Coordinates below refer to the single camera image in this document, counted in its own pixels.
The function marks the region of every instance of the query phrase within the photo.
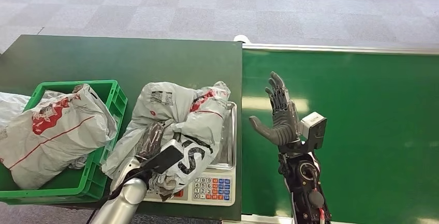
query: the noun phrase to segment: gray carpet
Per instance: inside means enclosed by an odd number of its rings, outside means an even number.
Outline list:
[[[439,0],[0,0],[0,51],[21,34],[439,48]],[[0,224],[82,224],[91,211],[0,203]],[[138,215],[133,223],[211,222]]]

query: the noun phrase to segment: digital scale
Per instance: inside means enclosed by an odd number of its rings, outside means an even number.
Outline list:
[[[231,206],[235,203],[236,104],[227,102],[218,154],[206,170],[172,199],[164,203]],[[158,193],[148,191],[144,201],[162,202]]]

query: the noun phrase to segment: green basket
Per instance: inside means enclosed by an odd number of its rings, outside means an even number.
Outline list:
[[[111,115],[116,119],[118,134],[121,128],[127,98],[115,80],[47,82],[37,86],[25,110],[35,107],[45,90],[71,93],[76,85],[87,83],[105,103]],[[66,168],[59,175],[39,189],[21,190],[13,181],[10,171],[0,163],[0,201],[8,204],[50,204],[96,202],[104,194],[107,176],[100,165],[107,159],[118,138],[89,154],[84,168],[74,170]]]

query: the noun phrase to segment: white plastic bag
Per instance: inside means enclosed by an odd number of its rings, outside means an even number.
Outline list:
[[[23,112],[30,96],[0,92],[0,128]]]
[[[116,122],[87,84],[42,100],[0,129],[0,161],[22,189],[37,189],[70,163],[104,146]]]
[[[164,174],[155,175],[149,182],[150,188],[163,196],[180,191],[199,176],[218,153],[229,95],[230,90],[223,82],[199,90],[168,82],[147,84],[137,99],[125,135],[102,170],[110,178],[118,178],[126,166],[123,161],[130,161],[127,158],[137,154],[136,144],[149,127],[159,121],[166,125],[162,145],[169,142],[175,132],[182,134],[184,158]]]

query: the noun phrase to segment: green table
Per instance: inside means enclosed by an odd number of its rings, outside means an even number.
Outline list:
[[[270,123],[264,87],[275,70],[289,87],[300,117],[317,111],[328,118],[317,156],[333,219],[428,223],[439,219],[436,54],[257,44],[241,50],[236,43],[218,41],[21,36],[0,56],[0,91],[30,94],[41,81],[117,79],[131,112],[145,80],[199,87],[200,74],[209,84],[221,78],[238,106],[242,90],[242,213],[289,216],[277,149],[247,121],[258,115]],[[218,71],[203,71],[206,64]],[[144,203],[139,211],[239,219],[240,203],[231,208]]]
[[[246,121],[257,115],[271,123],[264,87],[274,70],[296,100],[301,118],[314,111],[328,118],[324,144],[316,154],[333,220],[385,224],[439,219],[439,51],[243,48],[243,213],[291,213],[290,196],[277,174],[277,147]]]
[[[41,82],[115,79],[128,98],[124,132],[143,86],[169,81],[200,88],[223,80],[241,122],[242,50],[238,42],[22,35],[0,56],[0,92],[30,95]],[[142,202],[138,212],[210,219],[241,218],[241,126],[236,200],[231,207]],[[90,207],[95,204],[66,204]]]

